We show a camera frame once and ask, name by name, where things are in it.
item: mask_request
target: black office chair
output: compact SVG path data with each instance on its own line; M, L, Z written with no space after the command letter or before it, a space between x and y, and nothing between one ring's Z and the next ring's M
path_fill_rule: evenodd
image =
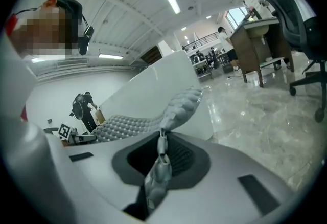
M313 12L306 0L267 0L276 9L274 15L278 18L285 39L291 48L304 52L308 59L312 60L303 71L306 72L313 64L320 64L320 71L306 72L306 77L290 83L290 94L296 94L295 86L321 83L322 105L315 112L315 120L321 122L326 108L326 83L327 72L325 62L326 50L322 47L322 33L319 18Z

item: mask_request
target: chair wheel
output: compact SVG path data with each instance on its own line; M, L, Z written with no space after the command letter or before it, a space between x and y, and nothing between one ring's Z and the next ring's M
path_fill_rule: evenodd
M291 94L292 96L295 96L295 94L296 94L296 89L295 89L294 87L290 87L290 94Z
M322 108L319 108L315 112L315 121L316 122L321 122L323 118L325 117L325 111Z

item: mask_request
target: glossy tile floor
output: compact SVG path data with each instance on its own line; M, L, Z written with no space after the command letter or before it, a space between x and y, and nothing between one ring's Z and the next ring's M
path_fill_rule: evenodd
M327 114L321 123L314 112L321 104L320 84L296 87L289 83L304 77L309 64L303 53L293 53L295 73L284 63L262 69L264 88L257 73L224 74L215 70L214 80L201 82L209 106L214 135L209 140L238 149L284 179L294 190L307 184L326 155ZM310 71L319 70L314 65Z

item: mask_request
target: chair base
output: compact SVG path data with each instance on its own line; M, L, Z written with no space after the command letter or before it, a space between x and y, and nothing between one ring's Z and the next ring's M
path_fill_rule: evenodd
M306 72L306 77L296 80L290 83L290 94L294 96L296 94L296 89L294 87L301 85L308 85L312 83L319 82L322 88L322 103L321 107L315 112L315 121L321 122L325 116L326 108L326 83L327 83L327 72L325 68L325 62L320 62L320 71L316 72Z

